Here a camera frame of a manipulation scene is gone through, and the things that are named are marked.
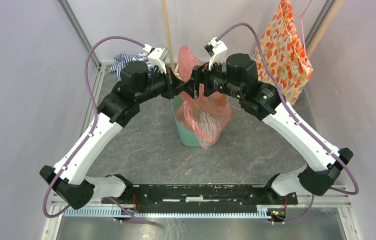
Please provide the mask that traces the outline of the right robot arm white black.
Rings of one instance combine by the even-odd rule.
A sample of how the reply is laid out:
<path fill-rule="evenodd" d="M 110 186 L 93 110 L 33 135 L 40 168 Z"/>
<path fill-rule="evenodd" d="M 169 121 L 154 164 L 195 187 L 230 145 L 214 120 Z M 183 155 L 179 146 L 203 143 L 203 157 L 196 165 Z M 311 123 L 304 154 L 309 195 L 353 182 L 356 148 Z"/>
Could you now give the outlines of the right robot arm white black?
<path fill-rule="evenodd" d="M 359 187 L 347 164 L 353 157 L 348 148 L 338 148 L 320 136 L 293 109 L 277 88 L 258 80 L 257 68 L 247 54 L 232 54 L 226 70 L 217 63 L 196 65 L 185 84 L 193 98 L 221 93 L 237 99 L 245 112 L 284 137 L 307 164 L 285 174 L 276 174 L 265 189 L 265 199 L 277 204 L 290 193 L 306 190 L 322 196 L 328 190 L 356 195 Z"/>

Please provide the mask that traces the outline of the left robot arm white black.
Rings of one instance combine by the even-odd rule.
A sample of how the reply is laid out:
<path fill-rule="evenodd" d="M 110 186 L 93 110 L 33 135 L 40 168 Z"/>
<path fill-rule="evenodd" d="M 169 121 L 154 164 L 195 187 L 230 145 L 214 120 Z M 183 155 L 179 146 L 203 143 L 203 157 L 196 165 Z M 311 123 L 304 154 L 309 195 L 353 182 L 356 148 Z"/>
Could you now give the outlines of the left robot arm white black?
<path fill-rule="evenodd" d="M 87 177 L 87 171 L 110 140 L 139 113 L 140 104 L 157 96 L 172 99 L 184 84 L 170 68 L 164 72 L 157 67 L 148 70 L 141 61 L 129 62 L 120 76 L 99 104 L 84 135 L 58 163 L 40 171 L 52 190 L 75 210 L 107 197 L 121 204 L 132 199 L 131 183 L 122 176 Z"/>

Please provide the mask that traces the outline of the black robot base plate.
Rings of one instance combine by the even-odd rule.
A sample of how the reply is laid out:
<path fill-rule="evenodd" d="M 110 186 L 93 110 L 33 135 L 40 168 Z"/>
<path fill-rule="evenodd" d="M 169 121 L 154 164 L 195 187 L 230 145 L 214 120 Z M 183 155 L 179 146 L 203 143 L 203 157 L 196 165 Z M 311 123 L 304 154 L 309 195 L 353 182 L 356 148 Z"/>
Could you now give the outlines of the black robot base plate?
<path fill-rule="evenodd" d="M 294 192 L 280 196 L 270 187 L 253 184 L 138 184 L 116 200 L 138 206 L 141 214 L 242 214 L 262 205 L 298 204 Z"/>

